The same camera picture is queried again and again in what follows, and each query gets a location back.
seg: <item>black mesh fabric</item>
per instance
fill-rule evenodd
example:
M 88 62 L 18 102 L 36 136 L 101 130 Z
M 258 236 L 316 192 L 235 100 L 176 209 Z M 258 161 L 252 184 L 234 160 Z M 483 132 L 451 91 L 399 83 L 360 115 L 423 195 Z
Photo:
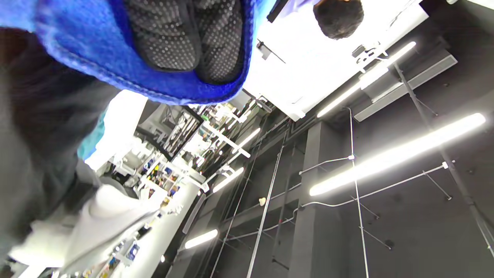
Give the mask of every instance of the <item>black mesh fabric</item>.
M 241 0 L 124 0 L 141 57 L 163 71 L 232 82 L 244 64 Z
M 203 56 L 196 73 L 203 81 L 223 84 L 242 72 L 242 6 L 240 0 L 194 0 Z
M 141 57 L 164 71 L 190 71 L 201 57 L 192 7 L 184 0 L 124 0 Z

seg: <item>wire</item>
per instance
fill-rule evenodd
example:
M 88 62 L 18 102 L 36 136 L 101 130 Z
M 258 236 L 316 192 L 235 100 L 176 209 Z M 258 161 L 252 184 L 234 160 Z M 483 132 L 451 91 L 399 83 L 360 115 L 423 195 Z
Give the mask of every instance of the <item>wire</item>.
M 352 156 L 353 156 L 352 167 L 355 169 L 355 152 L 354 152 L 354 144 L 353 144 L 353 113 L 350 107 L 347 108 L 350 111 L 350 141 L 351 141 Z M 355 183 L 355 193 L 357 194 L 357 207 L 359 208 L 360 232 L 362 234 L 362 249 L 364 251 L 364 264 L 366 267 L 366 277 L 369 278 L 369 265 L 367 263 L 366 239 L 364 237 L 364 224 L 362 223 L 362 209 L 360 207 L 359 185 L 357 183 L 357 179 L 354 179 L 354 183 Z
M 369 196 L 371 196 L 371 195 L 374 195 L 374 194 L 376 194 L 376 193 L 382 192 L 382 191 L 384 191 L 384 190 L 386 190 L 386 189 L 390 189 L 390 188 L 395 187 L 395 186 L 397 186 L 397 185 L 404 184 L 404 183 L 409 182 L 409 181 L 411 181 L 411 180 L 413 180 L 413 179 L 416 179 L 416 178 L 418 178 L 418 177 L 425 176 L 426 174 L 429 174 L 429 173 L 435 172 L 435 171 L 437 171 L 437 170 L 439 170 L 439 169 L 444 169 L 444 166 L 443 166 L 443 165 L 438 166 L 438 167 L 436 167 L 436 168 L 433 168 L 433 169 L 431 169 L 431 170 L 429 170 L 429 171 L 426 171 L 426 172 L 420 173 L 420 174 L 415 175 L 415 176 L 413 176 L 413 177 L 411 177 L 411 178 L 408 178 L 408 179 L 406 179 L 406 180 L 402 180 L 402 181 L 400 181 L 400 182 L 397 182 L 397 183 L 392 184 L 392 185 L 390 185 L 390 186 L 387 186 L 387 187 L 385 187 L 385 188 L 381 188 L 381 189 L 379 189 L 379 190 L 373 191 L 373 192 L 371 192 L 371 193 L 369 193 L 369 194 L 366 194 L 366 195 L 361 196 L 361 197 L 360 197 L 360 199 L 363 199 L 363 198 L 369 197 Z M 314 204 L 315 204 L 315 205 L 322 205 L 322 206 L 326 206 L 326 207 L 331 207 L 331 208 L 333 208 L 333 207 L 339 207 L 339 206 L 342 206 L 342 205 L 346 205 L 346 204 L 349 204 L 349 203 L 354 202 L 354 201 L 356 201 L 356 200 L 353 200 L 353 199 L 352 199 L 352 200 L 348 200 L 348 201 L 346 201 L 346 202 L 339 203 L 339 204 L 336 204 L 336 205 L 332 205 L 332 204 L 325 204 L 325 203 L 321 203 L 321 202 L 309 202 L 309 203 L 306 203 L 306 204 L 301 205 L 301 206 L 300 206 L 300 208 L 304 208 L 304 207 L 306 207 L 306 206 L 308 206 L 308 205 L 314 205 Z M 295 218 L 295 212 L 297 212 L 300 208 L 296 208 L 296 209 L 294 209 L 294 210 L 293 210 L 293 216 L 292 216 L 291 218 L 288 218 L 288 219 L 284 220 L 284 221 L 283 221 L 283 222 L 281 222 L 280 224 L 285 224 L 285 223 L 287 223 L 287 222 L 292 221 L 292 220 Z M 278 225 L 280 225 L 280 224 L 277 224 L 277 225 L 274 225 L 274 226 L 272 226 L 272 227 L 266 228 L 266 229 L 264 229 L 263 231 L 264 231 L 264 232 L 266 232 L 266 231 L 272 230 L 272 229 L 276 228 L 276 227 L 277 227 Z M 242 235 L 239 235 L 239 236 L 230 237 L 230 238 L 226 239 L 226 241 L 230 241 L 230 240 L 234 240 L 234 239 L 240 239 L 240 238 L 247 237 L 247 236 L 254 235 L 254 234 L 257 234 L 257 231 L 255 231 L 255 232 L 250 232 L 250 233 L 246 233 L 246 234 L 242 234 Z

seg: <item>white ceiling panel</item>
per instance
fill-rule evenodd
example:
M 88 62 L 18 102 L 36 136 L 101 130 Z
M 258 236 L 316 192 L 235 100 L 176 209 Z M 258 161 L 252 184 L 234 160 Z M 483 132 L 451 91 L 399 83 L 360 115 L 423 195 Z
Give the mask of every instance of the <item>white ceiling panel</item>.
M 298 120 L 371 62 L 368 59 L 356 64 L 352 51 L 358 46 L 379 41 L 378 49 L 387 49 L 428 17 L 416 0 L 362 2 L 365 17 L 361 26 L 351 37 L 338 41 L 322 34 L 312 7 L 274 23 L 266 21 L 258 39 L 286 63 L 275 55 L 264 60 L 255 51 L 244 88 L 253 95 L 265 96 L 291 119 Z

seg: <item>fluorescent light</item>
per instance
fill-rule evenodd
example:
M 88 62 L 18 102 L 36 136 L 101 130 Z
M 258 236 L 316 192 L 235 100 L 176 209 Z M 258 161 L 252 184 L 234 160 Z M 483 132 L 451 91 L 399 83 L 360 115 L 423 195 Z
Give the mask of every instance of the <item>fluorescent light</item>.
M 193 238 L 193 239 L 189 240 L 188 242 L 186 242 L 185 243 L 185 249 L 189 249 L 189 248 L 192 248 L 192 247 L 197 246 L 199 244 L 202 244 L 208 240 L 215 238 L 217 235 L 218 235 L 218 230 L 209 231 L 203 235 L 200 235 L 200 236 Z
M 351 96 L 353 93 L 355 93 L 358 89 L 360 89 L 359 83 L 355 84 L 350 89 L 348 89 L 346 92 L 344 92 L 342 95 L 340 95 L 337 99 L 333 100 L 333 102 L 331 102 L 323 110 L 321 110 L 319 113 L 317 113 L 317 117 L 321 118 L 324 114 L 328 113 L 330 110 L 337 107 L 340 103 L 342 103 L 345 99 L 347 99 L 349 96 Z
M 224 179 L 222 182 L 220 182 L 217 186 L 213 188 L 213 193 L 218 192 L 220 189 L 225 187 L 229 182 L 231 182 L 234 178 L 238 177 L 242 172 L 244 171 L 244 168 L 241 167 L 240 169 L 236 170 L 233 174 L 231 174 L 229 177 Z
M 254 138 L 254 136 L 256 136 L 260 131 L 261 131 L 261 128 L 257 128 L 256 130 L 254 130 L 254 132 L 252 132 L 249 136 L 247 136 L 247 138 L 245 138 L 239 144 L 239 147 L 238 148 L 235 148 L 235 149 L 232 150 L 232 153 L 236 153 L 239 150 L 239 148 L 245 146 L 245 144 L 247 144 L 250 140 L 252 140 L 252 138 Z
M 368 71 L 366 74 L 364 74 L 361 77 L 361 79 L 359 81 L 360 89 L 363 90 L 363 89 L 367 88 L 370 84 L 377 81 L 379 78 L 381 78 L 381 76 L 386 74 L 388 71 L 389 71 L 388 68 L 381 68 L 381 67 Z
M 351 183 L 355 180 L 384 171 L 427 150 L 452 140 L 453 138 L 478 127 L 485 121 L 485 117 L 480 113 L 467 116 L 425 136 L 376 155 L 348 171 L 314 185 L 310 189 L 309 194 L 311 196 L 319 195 L 342 185 Z
M 370 75 L 371 77 L 376 77 L 376 78 L 372 80 L 371 77 L 368 77 L 368 80 L 365 80 L 365 82 L 367 83 L 369 81 L 372 81 L 372 82 L 376 81 L 379 77 L 381 77 L 383 74 L 385 74 L 387 72 L 387 70 L 386 70 L 386 72 L 384 72 L 384 68 L 387 69 L 387 67 L 389 67 L 390 65 L 392 65 L 394 62 L 398 61 L 398 59 L 400 59 L 403 55 L 405 55 L 405 53 L 407 53 L 408 51 L 410 51 L 410 49 L 412 49 L 415 45 L 416 45 L 415 42 L 408 43 L 404 48 L 400 49 L 394 55 L 392 55 L 388 59 L 380 62 L 376 66 L 377 68 L 374 68 L 374 70 L 373 70 L 373 71 L 376 71 L 376 73 L 375 74 L 372 73 Z M 352 86 L 349 90 L 347 90 L 346 92 L 344 92 L 341 96 L 339 96 L 337 99 L 335 99 L 333 102 L 331 102 L 328 106 L 326 106 L 325 108 L 323 108 L 317 114 L 317 117 L 318 118 L 322 117 L 324 114 L 328 113 L 330 110 L 332 110 L 333 108 L 335 108 L 336 106 L 338 106 L 345 99 L 347 99 L 349 96 L 351 96 L 353 93 L 355 93 L 358 89 L 360 89 L 361 87 L 365 88 L 368 85 L 372 84 L 372 82 L 368 83 L 367 85 L 365 85 L 365 83 L 362 84 L 362 81 L 358 82 L 357 84 L 355 84 L 354 86 Z
M 408 43 L 404 48 L 400 49 L 394 55 L 390 56 L 388 59 L 384 60 L 382 63 L 385 67 L 391 66 L 394 62 L 398 61 L 405 53 L 410 51 L 416 45 L 415 42 Z

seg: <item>pipe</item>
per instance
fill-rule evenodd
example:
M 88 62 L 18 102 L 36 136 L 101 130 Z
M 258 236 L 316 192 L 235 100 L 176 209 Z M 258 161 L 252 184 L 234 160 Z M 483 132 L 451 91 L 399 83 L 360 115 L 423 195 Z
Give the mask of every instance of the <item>pipe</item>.
M 278 158 L 276 159 L 275 170 L 273 172 L 273 177 L 271 179 L 271 185 L 269 186 L 268 197 L 266 198 L 266 204 L 264 205 L 264 212 L 261 218 L 261 224 L 259 225 L 259 231 L 257 232 L 257 239 L 255 240 L 254 250 L 252 252 L 252 257 L 250 258 L 250 264 L 247 271 L 247 278 L 252 276 L 252 269 L 254 268 L 254 261 L 257 255 L 257 249 L 259 247 L 259 242 L 261 240 L 262 227 L 264 226 L 264 221 L 266 220 L 266 214 L 268 212 L 269 201 L 271 199 L 271 193 L 273 192 L 273 185 L 275 183 L 276 173 L 278 171 L 278 166 L 280 164 L 281 154 L 283 153 L 283 148 L 285 147 L 285 140 L 287 139 L 288 131 L 285 132 L 285 136 L 283 137 L 283 143 L 281 145 L 280 152 L 278 153 Z
M 291 174 L 291 168 L 293 166 L 293 156 L 295 155 L 295 143 L 293 143 L 293 149 L 291 150 L 291 159 L 290 159 L 290 165 L 288 166 L 288 174 Z M 278 238 L 280 237 L 280 232 L 281 232 L 281 222 L 283 219 L 283 212 L 285 210 L 285 206 L 287 205 L 287 198 L 288 198 L 288 189 L 290 185 L 290 176 L 287 177 L 287 184 L 285 185 L 285 196 L 283 198 L 283 205 L 281 206 L 281 211 L 280 211 L 280 217 L 278 219 L 278 228 L 276 229 L 276 235 L 275 235 L 275 244 L 273 245 L 273 251 L 271 251 L 271 258 L 273 261 L 275 260 L 276 256 L 276 249 L 278 248 Z
M 403 75 L 403 72 L 401 71 L 400 67 L 398 66 L 397 63 L 394 63 L 395 69 L 400 75 L 400 78 L 405 85 L 405 88 L 408 90 L 408 94 L 410 95 L 410 98 L 413 101 L 413 104 L 415 105 L 415 108 L 417 109 L 418 113 L 420 114 L 420 117 L 422 118 L 422 121 L 424 124 L 427 126 L 427 128 L 431 131 L 434 129 L 432 128 L 432 125 L 429 122 L 429 119 L 424 113 L 424 110 L 422 109 L 422 106 L 420 106 L 420 103 L 417 99 L 417 96 L 413 92 L 412 88 L 410 87 L 410 84 L 408 81 L 405 79 L 405 76 Z M 491 231 L 489 230 L 486 221 L 482 217 L 482 215 L 479 212 L 479 209 L 477 208 L 477 204 L 473 200 L 473 196 L 470 194 L 468 189 L 466 188 L 465 183 L 463 182 L 463 179 L 461 178 L 460 174 L 456 170 L 456 166 L 453 164 L 451 161 L 450 156 L 446 153 L 444 148 L 442 146 L 438 147 L 439 152 L 441 156 L 443 157 L 444 161 L 446 161 L 446 164 L 448 165 L 448 169 L 451 173 L 451 176 L 453 177 L 454 183 L 458 187 L 461 195 L 463 196 L 463 199 L 465 203 L 468 205 L 470 212 L 473 215 L 473 218 L 475 219 L 475 222 L 477 223 L 477 226 L 480 230 L 480 233 L 482 234 L 482 237 L 484 238 L 486 244 L 487 244 L 487 249 L 490 251 L 492 257 L 494 258 L 494 237 L 491 234 Z

